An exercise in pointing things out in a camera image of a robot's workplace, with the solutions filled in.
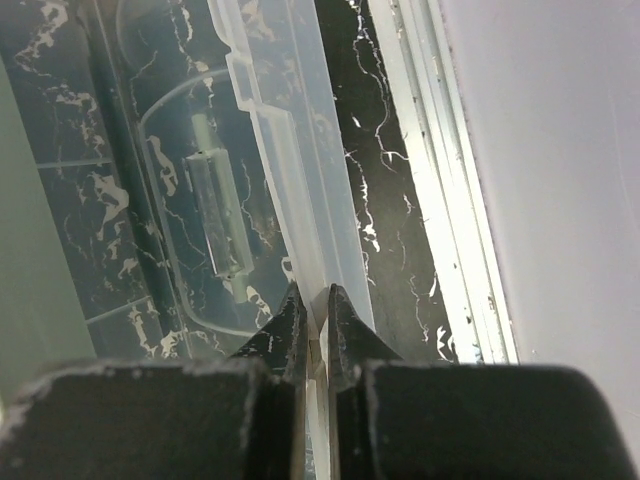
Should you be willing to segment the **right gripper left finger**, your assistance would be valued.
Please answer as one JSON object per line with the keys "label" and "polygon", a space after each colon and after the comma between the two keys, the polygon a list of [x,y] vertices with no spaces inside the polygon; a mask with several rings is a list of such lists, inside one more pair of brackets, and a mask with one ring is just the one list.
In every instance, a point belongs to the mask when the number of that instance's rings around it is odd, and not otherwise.
{"label": "right gripper left finger", "polygon": [[74,362],[28,383],[1,428],[5,479],[301,479],[307,312],[222,360]]}

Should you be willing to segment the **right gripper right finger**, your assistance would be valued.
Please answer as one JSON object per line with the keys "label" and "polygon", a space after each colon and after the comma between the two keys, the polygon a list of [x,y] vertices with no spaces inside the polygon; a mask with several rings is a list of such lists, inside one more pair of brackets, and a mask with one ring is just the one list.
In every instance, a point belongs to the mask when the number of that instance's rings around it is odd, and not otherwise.
{"label": "right gripper right finger", "polygon": [[604,397],[549,365],[412,363],[328,294],[336,479],[634,479]]}

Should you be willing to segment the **clear plastic tool box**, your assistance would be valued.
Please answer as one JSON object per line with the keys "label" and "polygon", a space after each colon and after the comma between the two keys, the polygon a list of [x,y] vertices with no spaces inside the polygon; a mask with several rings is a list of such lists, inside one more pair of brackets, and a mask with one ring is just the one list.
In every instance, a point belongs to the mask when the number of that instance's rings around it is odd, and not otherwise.
{"label": "clear plastic tool box", "polygon": [[303,263],[366,306],[309,1],[244,1],[298,150],[259,132],[208,1],[1,5],[1,398],[63,360],[222,357]]}

